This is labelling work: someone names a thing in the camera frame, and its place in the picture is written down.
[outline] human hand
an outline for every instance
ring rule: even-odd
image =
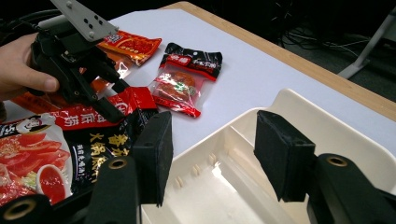
[[[45,92],[59,89],[55,77],[29,67],[35,37],[36,34],[24,35],[0,47],[0,101],[23,94],[26,87]]]

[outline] wooden table edge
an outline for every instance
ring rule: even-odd
[[[388,119],[396,121],[396,103],[388,100],[372,91],[369,91],[343,77],[309,62],[308,60],[275,45],[253,33],[226,21],[192,3],[177,2],[172,5],[162,7],[162,9],[182,9],[191,15],[219,28],[220,30],[233,35],[249,45],[259,49],[281,62],[297,69],[298,71],[312,77],[313,79],[339,91],[346,97],[367,106],[375,112]]]

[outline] table surface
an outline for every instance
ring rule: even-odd
[[[202,115],[194,119],[172,111],[175,156],[249,109],[270,106],[282,89],[296,91],[396,155],[395,103],[195,5],[178,2],[111,22],[126,32],[163,40],[148,61],[131,69],[125,80],[132,86],[152,82],[170,42],[223,55],[219,78],[205,84]],[[12,110],[21,109],[7,102],[10,119],[22,116]]]

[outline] white tray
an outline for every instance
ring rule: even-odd
[[[174,158],[162,207],[143,205],[143,223],[309,223],[306,203],[278,202],[253,154],[258,110],[275,112],[316,147],[353,160],[379,189],[396,194],[396,160],[292,90],[252,108]]]

